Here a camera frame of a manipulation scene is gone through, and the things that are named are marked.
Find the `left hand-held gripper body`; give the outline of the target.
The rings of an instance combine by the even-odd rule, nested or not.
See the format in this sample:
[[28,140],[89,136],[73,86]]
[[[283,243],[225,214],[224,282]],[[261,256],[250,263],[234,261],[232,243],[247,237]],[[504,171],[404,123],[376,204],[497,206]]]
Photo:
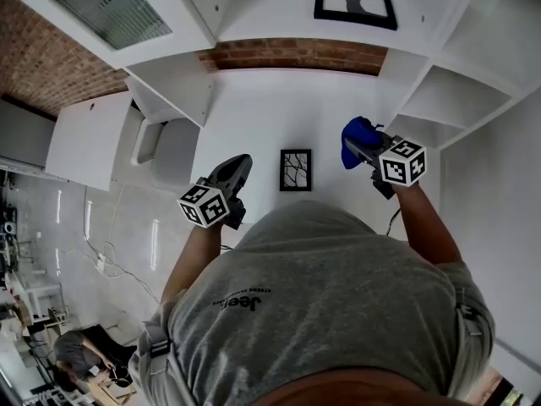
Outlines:
[[238,230],[246,209],[237,194],[231,189],[231,177],[200,178],[189,190],[177,199],[185,218],[194,225],[210,228],[223,223]]

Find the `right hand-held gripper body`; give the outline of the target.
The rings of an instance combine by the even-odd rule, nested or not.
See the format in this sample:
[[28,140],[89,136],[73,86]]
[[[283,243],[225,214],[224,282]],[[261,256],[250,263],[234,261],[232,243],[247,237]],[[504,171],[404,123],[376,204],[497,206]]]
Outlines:
[[378,147],[361,146],[360,155],[374,168],[373,186],[390,200],[393,186],[411,187],[427,172],[427,151],[422,145],[395,135],[383,134]]

